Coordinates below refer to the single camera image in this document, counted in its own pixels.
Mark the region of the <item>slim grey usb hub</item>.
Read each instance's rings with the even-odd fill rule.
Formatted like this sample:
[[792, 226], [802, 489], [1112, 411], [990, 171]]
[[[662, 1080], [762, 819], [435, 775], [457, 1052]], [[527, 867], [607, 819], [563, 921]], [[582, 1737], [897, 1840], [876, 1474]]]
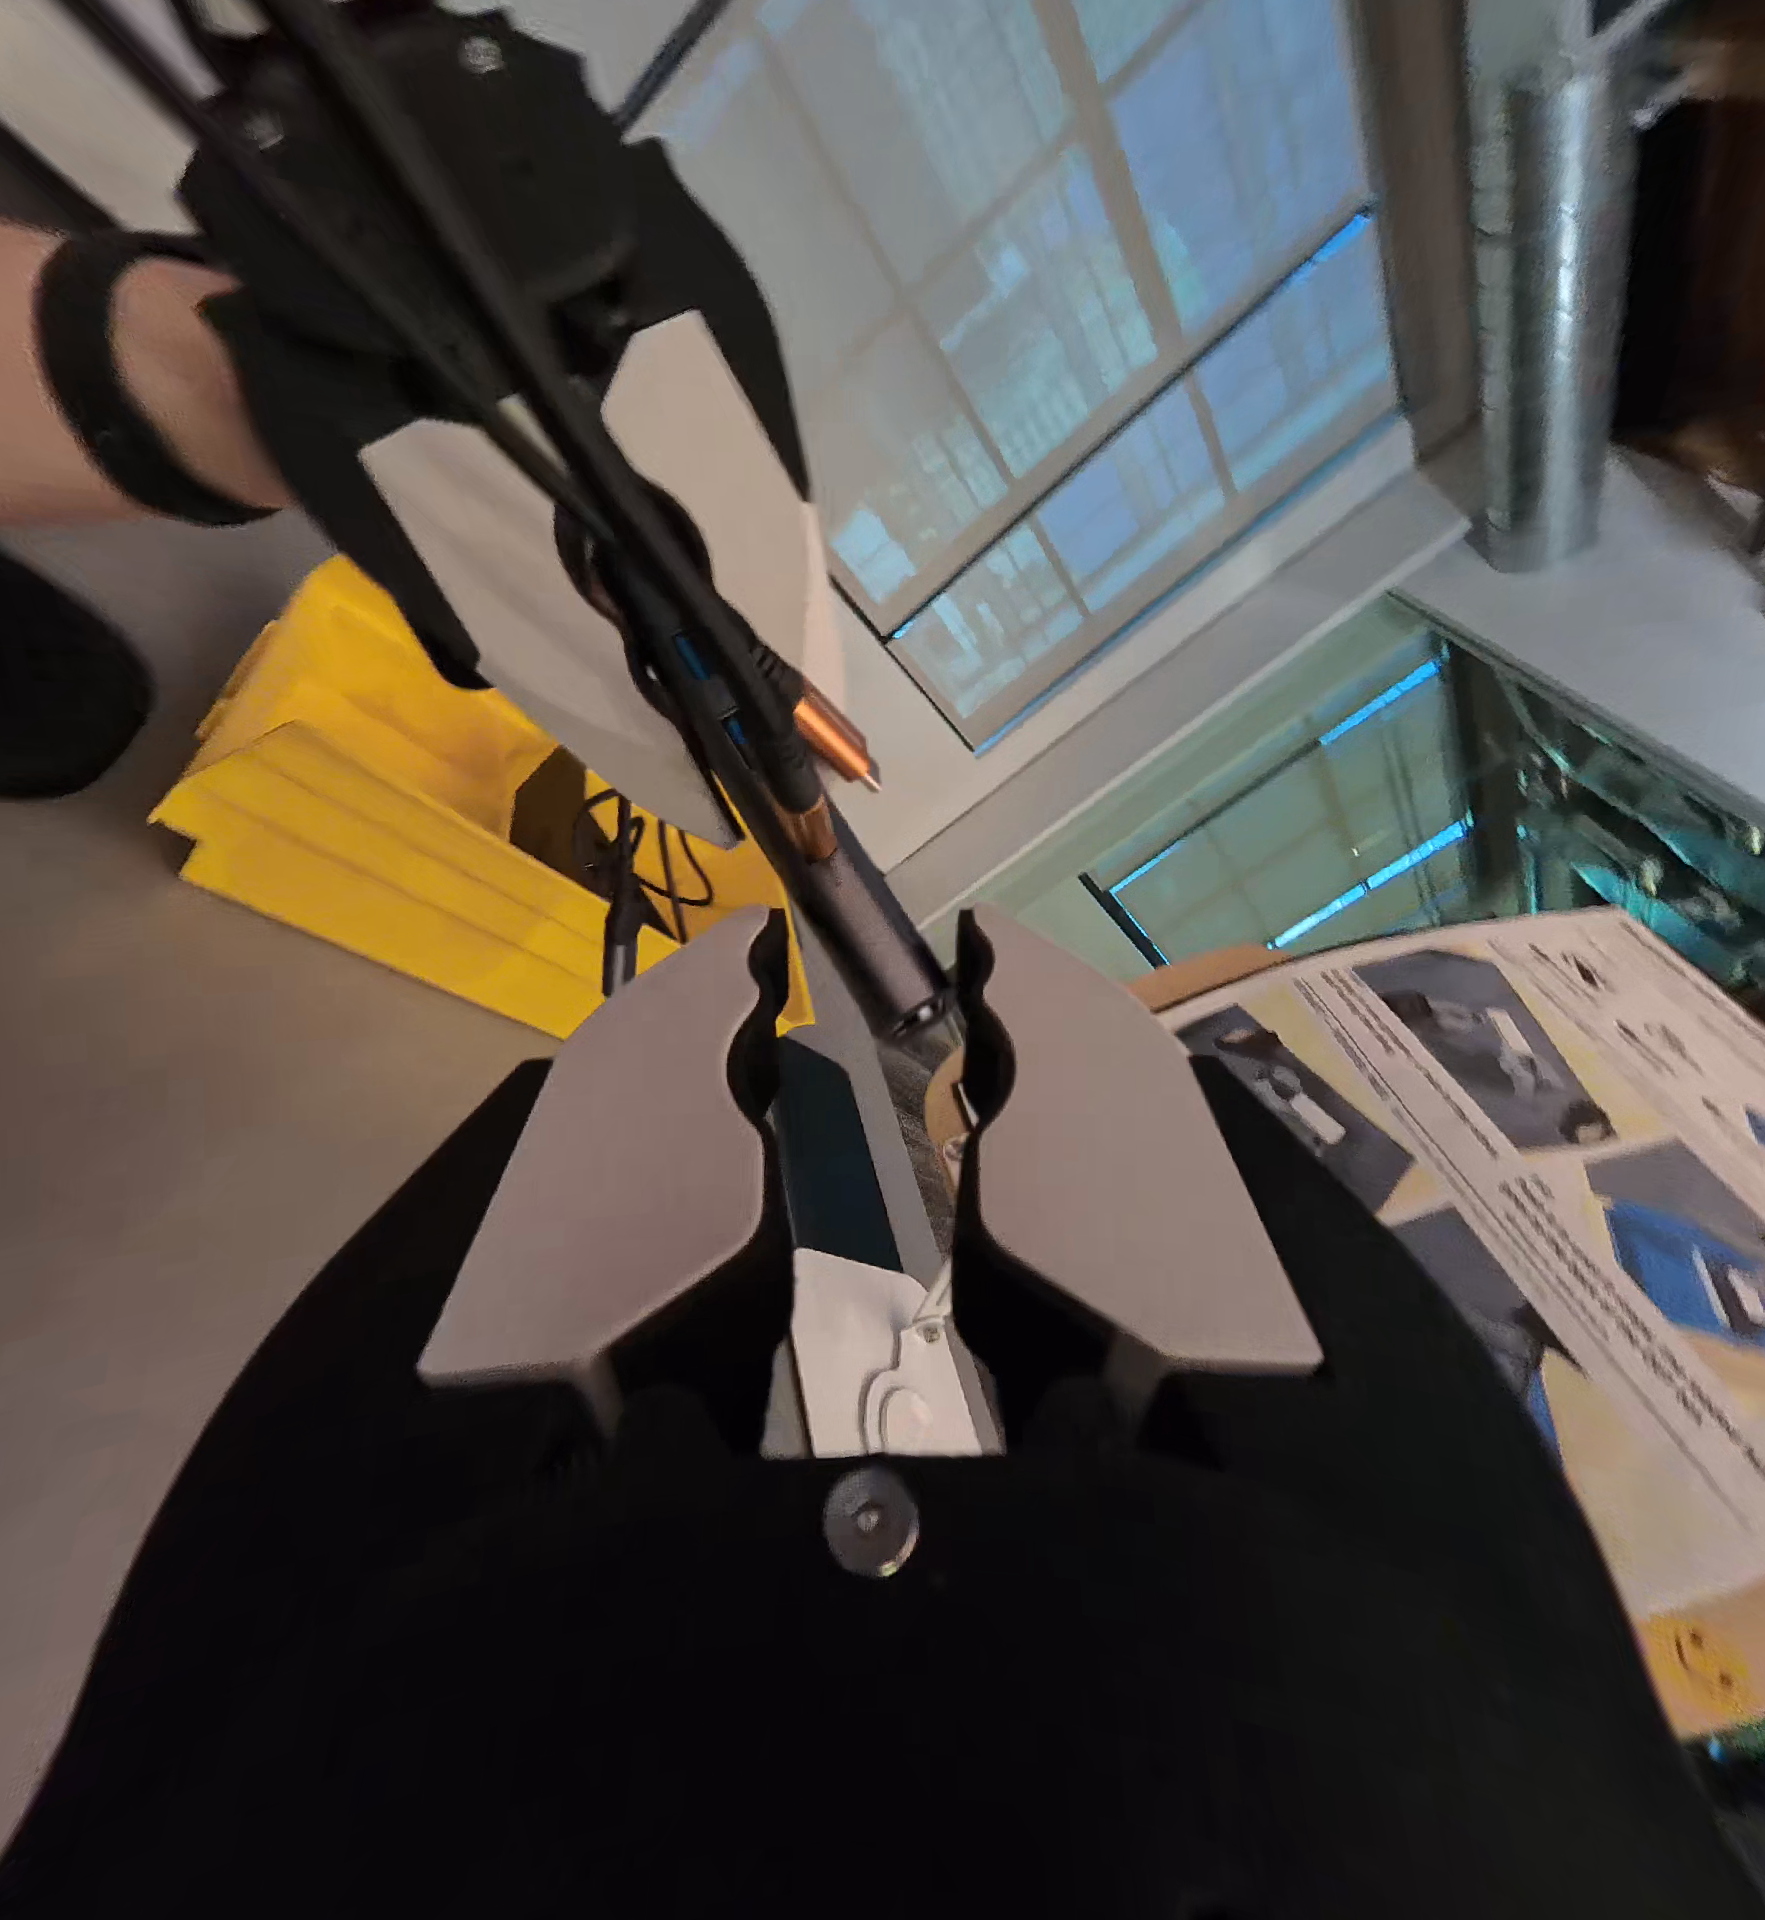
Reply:
[[947, 974], [827, 798], [800, 702], [776, 695], [785, 729], [759, 718], [727, 677], [705, 702], [719, 729], [713, 772], [870, 1031], [906, 1044], [943, 1021], [956, 994]]

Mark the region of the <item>large glass window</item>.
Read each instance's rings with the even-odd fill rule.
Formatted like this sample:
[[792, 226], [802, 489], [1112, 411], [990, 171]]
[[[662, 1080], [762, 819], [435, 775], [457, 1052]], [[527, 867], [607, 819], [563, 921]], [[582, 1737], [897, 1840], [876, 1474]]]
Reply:
[[636, 131], [792, 372], [835, 589], [984, 751], [1402, 415], [1351, 5], [717, 5]]

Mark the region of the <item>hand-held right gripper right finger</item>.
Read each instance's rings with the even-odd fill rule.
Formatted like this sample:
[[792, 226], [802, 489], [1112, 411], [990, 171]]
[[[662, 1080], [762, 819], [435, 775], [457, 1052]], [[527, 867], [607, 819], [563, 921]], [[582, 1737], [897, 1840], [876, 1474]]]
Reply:
[[1323, 1345], [1186, 1046], [1134, 994], [1004, 909], [958, 923], [967, 1234], [1063, 1328], [1168, 1368], [1305, 1378]]

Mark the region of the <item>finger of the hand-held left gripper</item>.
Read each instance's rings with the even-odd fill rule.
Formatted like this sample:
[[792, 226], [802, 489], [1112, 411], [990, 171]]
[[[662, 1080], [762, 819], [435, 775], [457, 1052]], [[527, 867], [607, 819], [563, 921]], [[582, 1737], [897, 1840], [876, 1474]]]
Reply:
[[561, 564], [553, 500], [484, 433], [451, 421], [413, 421], [361, 462], [477, 643], [482, 679], [630, 804], [733, 846], [727, 805]]
[[691, 518], [723, 598], [804, 674], [804, 735], [824, 767], [852, 782], [838, 596], [821, 518], [697, 313], [630, 338], [603, 419], [630, 468]]

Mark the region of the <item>white stand base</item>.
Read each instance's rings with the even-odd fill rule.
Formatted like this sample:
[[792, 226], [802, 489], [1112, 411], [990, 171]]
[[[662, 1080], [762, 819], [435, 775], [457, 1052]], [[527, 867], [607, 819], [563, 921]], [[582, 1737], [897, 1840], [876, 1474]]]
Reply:
[[923, 1285], [896, 1269], [797, 1251], [789, 1348], [812, 1456], [994, 1451], [956, 1332], [947, 1267]]

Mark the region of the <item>yellow plastic bin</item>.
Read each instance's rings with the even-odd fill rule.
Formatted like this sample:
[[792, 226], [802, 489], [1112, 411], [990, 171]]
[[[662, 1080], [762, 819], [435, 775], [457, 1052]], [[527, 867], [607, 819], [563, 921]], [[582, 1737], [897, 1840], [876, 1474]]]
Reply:
[[558, 1039], [604, 1001], [607, 901], [510, 841], [555, 743], [438, 675], [390, 596], [320, 564], [151, 809], [184, 881]]

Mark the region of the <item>black flat desk pad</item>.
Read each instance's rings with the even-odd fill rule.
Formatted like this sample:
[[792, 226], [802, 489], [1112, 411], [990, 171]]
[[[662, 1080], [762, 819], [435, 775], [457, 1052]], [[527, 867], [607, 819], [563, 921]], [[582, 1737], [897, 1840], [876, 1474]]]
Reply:
[[861, 1107], [847, 1070], [780, 1038], [774, 1127], [800, 1251], [900, 1269], [900, 1249]]

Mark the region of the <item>silver ventilation duct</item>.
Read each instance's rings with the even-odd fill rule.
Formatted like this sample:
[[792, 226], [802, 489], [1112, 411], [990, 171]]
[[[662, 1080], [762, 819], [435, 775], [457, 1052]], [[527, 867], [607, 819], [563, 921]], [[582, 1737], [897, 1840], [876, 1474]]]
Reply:
[[1600, 533], [1638, 147], [1604, 62], [1544, 55], [1470, 95], [1478, 552], [1544, 572]]

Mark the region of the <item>narrow glass window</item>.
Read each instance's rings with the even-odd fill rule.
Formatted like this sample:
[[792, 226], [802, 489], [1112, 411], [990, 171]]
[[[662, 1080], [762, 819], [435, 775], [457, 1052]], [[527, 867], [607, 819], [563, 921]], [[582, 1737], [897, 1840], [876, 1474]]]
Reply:
[[1427, 630], [1310, 708], [1216, 798], [1194, 791], [1079, 876], [1138, 958], [1283, 958], [1470, 919], [1478, 804], [1450, 645]]

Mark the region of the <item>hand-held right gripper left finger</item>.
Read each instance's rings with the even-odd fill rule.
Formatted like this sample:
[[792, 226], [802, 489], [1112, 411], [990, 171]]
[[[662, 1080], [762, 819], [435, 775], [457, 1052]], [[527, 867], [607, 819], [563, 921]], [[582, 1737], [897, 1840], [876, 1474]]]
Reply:
[[750, 1251], [789, 991], [788, 915], [737, 909], [560, 1044], [422, 1379], [579, 1373]]

